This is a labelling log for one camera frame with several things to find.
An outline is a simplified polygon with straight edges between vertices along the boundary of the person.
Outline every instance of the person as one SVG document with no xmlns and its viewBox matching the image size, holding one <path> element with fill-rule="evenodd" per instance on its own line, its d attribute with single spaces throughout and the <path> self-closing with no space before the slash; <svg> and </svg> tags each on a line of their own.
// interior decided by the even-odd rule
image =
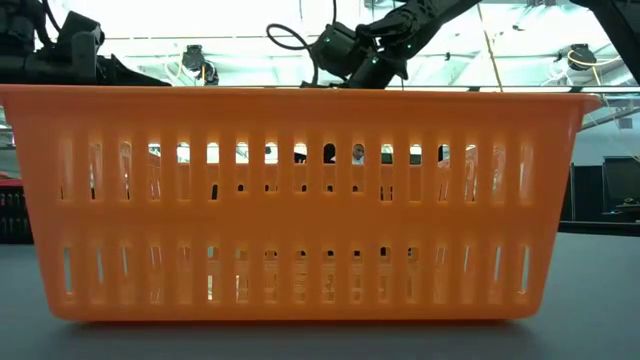
<svg viewBox="0 0 640 360">
<path fill-rule="evenodd" d="M 353 164 L 364 164 L 364 145 L 353 145 Z"/>
</svg>

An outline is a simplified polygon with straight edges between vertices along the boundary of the black cable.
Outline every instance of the black cable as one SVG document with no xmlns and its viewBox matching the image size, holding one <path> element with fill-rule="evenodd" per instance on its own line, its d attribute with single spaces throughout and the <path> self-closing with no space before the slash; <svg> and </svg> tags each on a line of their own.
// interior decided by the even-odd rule
<svg viewBox="0 0 640 360">
<path fill-rule="evenodd" d="M 396 0 L 393 0 L 393 10 L 396 9 Z M 400 86 L 402 86 L 402 91 L 404 91 L 404 79 L 400 78 Z"/>
<path fill-rule="evenodd" d="M 331 21 L 331 24 L 335 24 L 336 19 L 338 18 L 338 5 L 336 4 L 337 0 L 332 0 L 333 3 L 333 19 Z M 300 17 L 302 17 L 302 6 L 300 6 Z M 271 29 L 280 29 L 284 32 L 288 32 L 289 34 L 291 34 L 291 36 L 293 36 L 294 38 L 296 38 L 296 40 L 298 40 L 302 46 L 291 46 L 291 45 L 286 45 L 283 44 L 281 42 L 279 42 L 278 40 L 276 40 L 276 38 L 271 35 Z M 295 30 L 291 29 L 290 27 L 284 26 L 282 24 L 269 24 L 267 25 L 267 38 L 269 38 L 269 40 L 271 40 L 274 44 L 278 45 L 279 47 L 285 49 L 285 50 L 291 50 L 291 51 L 300 51 L 300 50 L 307 50 L 309 52 L 309 57 L 311 57 L 311 61 L 313 62 L 313 78 L 311 80 L 311 84 L 312 85 L 318 85 L 318 63 L 316 62 L 316 60 L 313 58 L 313 54 L 311 53 L 311 47 L 315 44 L 315 43 L 307 43 L 304 38 L 302 36 L 300 36 L 300 34 L 298 34 Z"/>
<path fill-rule="evenodd" d="M 271 35 L 271 29 L 280 29 L 282 31 L 288 32 L 294 38 L 296 38 L 296 40 L 298 40 L 302 44 L 302 46 L 289 46 L 279 42 L 273 37 L 273 35 Z M 300 34 L 295 32 L 295 30 L 281 24 L 269 24 L 267 26 L 267 37 L 269 38 L 269 40 L 273 41 L 274 44 L 280 46 L 283 49 L 287 49 L 287 50 L 305 50 L 306 49 L 309 52 L 309 56 L 311 57 L 311 62 L 313 62 L 313 78 L 311 79 L 311 84 L 318 85 L 318 63 L 313 58 L 313 54 L 311 53 L 311 46 L 302 38 L 302 36 L 300 36 Z"/>
<path fill-rule="evenodd" d="M 42 5 L 44 6 L 44 11 L 47 13 L 49 20 L 51 21 L 51 25 L 53 25 L 56 31 L 60 32 L 60 25 L 58 25 L 56 18 L 53 16 L 51 6 L 49 6 L 49 0 L 42 0 Z"/>
</svg>

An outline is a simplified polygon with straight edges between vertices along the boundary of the wall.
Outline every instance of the wall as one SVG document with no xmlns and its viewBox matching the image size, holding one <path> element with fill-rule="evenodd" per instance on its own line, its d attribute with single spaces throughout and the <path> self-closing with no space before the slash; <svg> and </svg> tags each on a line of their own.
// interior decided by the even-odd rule
<svg viewBox="0 0 640 360">
<path fill-rule="evenodd" d="M 606 116 L 604 111 L 593 117 Z M 574 164 L 602 165 L 605 156 L 640 156 L 640 114 L 632 118 L 633 129 L 619 130 L 615 122 L 610 122 L 578 133 L 573 151 Z"/>
</svg>

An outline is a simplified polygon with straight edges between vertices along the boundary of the cable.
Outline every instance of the cable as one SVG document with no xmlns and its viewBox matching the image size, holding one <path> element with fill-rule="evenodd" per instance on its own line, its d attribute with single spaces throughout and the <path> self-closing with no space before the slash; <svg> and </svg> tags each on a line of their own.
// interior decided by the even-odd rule
<svg viewBox="0 0 640 360">
<path fill-rule="evenodd" d="M 282 31 L 286 31 L 289 34 L 291 34 L 294 38 L 296 38 L 296 40 L 298 40 L 302 46 L 289 46 L 289 45 L 285 45 L 279 41 L 277 41 L 273 35 L 271 35 L 271 29 L 280 29 Z M 302 36 L 300 36 L 300 34 L 298 34 L 297 32 L 295 32 L 295 30 L 281 25 L 281 24 L 269 24 L 267 26 L 267 37 L 269 38 L 269 40 L 271 40 L 274 44 L 280 46 L 283 49 L 286 50 L 307 50 L 309 52 L 309 56 L 311 57 L 311 62 L 313 63 L 313 78 L 311 79 L 311 84 L 312 85 L 317 85 L 318 84 L 318 63 L 316 62 L 316 60 L 313 58 L 313 54 L 311 53 L 311 46 L 302 38 Z"/>
<path fill-rule="evenodd" d="M 333 3 L 333 19 L 331 21 L 331 24 L 335 24 L 336 19 L 338 17 L 338 5 L 336 4 L 337 0 L 332 0 Z M 271 34 L 271 29 L 280 29 L 284 32 L 287 32 L 289 34 L 291 34 L 291 36 L 293 36 L 296 40 L 298 40 L 302 46 L 291 46 L 291 45 L 286 45 L 283 44 L 281 42 L 279 42 L 278 40 L 276 40 L 276 38 Z M 285 50 L 291 50 L 291 51 L 300 51 L 300 50 L 307 50 L 309 52 L 309 57 L 311 58 L 311 62 L 313 63 L 313 78 L 311 80 L 311 85 L 318 85 L 318 62 L 313 58 L 313 54 L 311 53 L 311 47 L 313 45 L 315 45 L 315 43 L 307 43 L 307 41 L 300 36 L 300 34 L 298 34 L 295 30 L 291 29 L 288 26 L 284 26 L 282 24 L 269 24 L 267 25 L 267 38 L 269 38 L 269 40 L 271 40 L 271 42 L 273 42 L 274 44 L 278 45 L 279 47 L 285 49 Z"/>
<path fill-rule="evenodd" d="M 562 79 L 563 77 L 567 78 L 567 84 L 569 86 L 573 86 L 573 80 L 571 80 L 571 77 L 569 76 L 569 66 L 567 66 L 564 71 L 561 71 L 559 73 L 554 73 L 553 72 L 553 63 L 549 64 L 549 72 L 551 72 L 551 77 L 549 79 L 547 79 L 545 82 L 543 82 L 542 84 L 540 84 L 540 86 L 545 86 L 548 83 L 552 82 L 552 81 L 557 81 Z"/>
<path fill-rule="evenodd" d="M 51 21 L 51 25 L 53 25 L 57 32 L 60 32 L 60 25 L 58 25 L 56 18 L 53 16 L 51 6 L 49 5 L 49 0 L 42 0 L 42 6 L 44 6 L 44 11 L 47 13 L 49 21 Z"/>
<path fill-rule="evenodd" d="M 571 62 L 574 62 L 574 63 L 576 63 L 578 65 L 582 65 L 582 66 L 603 66 L 603 65 L 608 65 L 608 64 L 611 64 L 613 62 L 616 62 L 616 61 L 622 59 L 620 56 L 618 56 L 618 57 L 616 57 L 614 59 L 603 61 L 603 62 L 599 62 L 599 63 L 587 63 L 587 62 L 579 61 L 579 60 L 576 60 L 576 59 L 572 58 L 571 54 L 573 54 L 573 53 L 575 53 L 575 51 L 571 50 L 567 54 L 567 57 L 569 58 L 569 60 L 571 60 Z"/>
<path fill-rule="evenodd" d="M 596 82 L 598 83 L 598 86 L 602 86 L 602 82 L 600 81 L 600 76 L 598 75 L 598 71 L 596 70 L 595 66 L 591 67 L 591 70 L 593 70 L 593 76 L 596 79 Z M 609 111 L 611 112 L 611 115 L 613 116 L 613 122 L 616 124 L 616 128 L 618 129 L 618 133 L 620 134 L 620 139 L 622 139 L 623 135 L 622 135 L 622 130 L 620 130 L 620 124 L 618 124 L 618 119 L 616 114 L 613 112 L 613 110 L 611 109 L 611 104 L 609 104 L 609 99 L 607 99 L 607 95 L 606 94 L 602 94 L 602 97 L 604 99 L 604 102 L 607 104 L 607 109 L 609 109 Z M 587 114 L 587 117 L 591 120 L 591 122 L 594 123 L 594 125 L 598 125 L 598 122 L 595 121 L 595 119 L 591 116 L 591 114 Z M 609 133 L 605 133 L 607 135 L 607 137 L 609 138 L 609 140 L 611 140 L 612 143 L 614 143 L 620 150 L 622 150 L 623 153 L 626 153 L 628 156 L 631 156 L 635 161 L 640 163 L 640 157 L 637 157 L 635 155 L 632 154 L 632 151 L 629 151 L 629 149 L 626 148 L 626 146 L 622 146 L 621 144 L 619 144 L 613 137 L 611 137 L 611 134 Z"/>
<path fill-rule="evenodd" d="M 489 50 L 489 56 L 491 57 L 493 71 L 496 73 L 496 80 L 498 81 L 500 92 L 504 92 L 504 88 L 502 87 L 502 80 L 500 79 L 500 73 L 498 72 L 498 64 L 496 63 L 496 58 L 493 54 L 493 48 L 491 47 L 491 40 L 489 40 L 489 34 L 487 33 L 487 29 L 484 27 L 484 20 L 482 19 L 482 10 L 480 10 L 480 3 L 478 3 L 476 6 L 478 7 L 478 15 L 480 15 L 480 23 L 482 24 L 482 29 L 484 31 L 484 39 L 487 42 L 487 49 Z"/>
<path fill-rule="evenodd" d="M 182 61 L 179 61 L 180 67 L 178 68 L 178 75 L 174 75 L 171 70 L 169 70 L 169 62 L 165 61 L 164 63 L 164 71 L 167 73 L 167 76 L 171 80 L 171 82 L 179 83 L 180 75 L 182 75 Z"/>
<path fill-rule="evenodd" d="M 375 1 L 372 3 L 373 7 L 372 10 L 376 8 L 376 4 Z M 396 0 L 393 0 L 393 10 L 396 9 Z M 402 89 L 402 91 L 404 91 L 404 79 L 400 78 L 400 87 Z"/>
</svg>

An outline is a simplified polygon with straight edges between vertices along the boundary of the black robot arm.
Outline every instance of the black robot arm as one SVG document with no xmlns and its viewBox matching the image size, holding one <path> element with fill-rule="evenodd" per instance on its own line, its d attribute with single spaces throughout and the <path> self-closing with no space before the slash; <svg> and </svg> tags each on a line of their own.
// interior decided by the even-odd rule
<svg viewBox="0 0 640 360">
<path fill-rule="evenodd" d="M 640 0 L 571 0 L 591 9 L 629 70 L 640 79 Z M 311 54 L 318 66 L 350 88 L 384 89 L 398 75 L 407 79 L 407 60 L 422 50 L 443 24 L 480 0 L 404 0 L 384 18 L 355 31 L 327 25 Z"/>
<path fill-rule="evenodd" d="M 113 55 L 99 56 L 105 40 L 100 24 L 73 11 L 52 42 L 45 27 L 47 6 L 0 0 L 0 83 L 169 86 L 127 69 Z M 34 33 L 44 45 L 37 51 Z"/>
</svg>

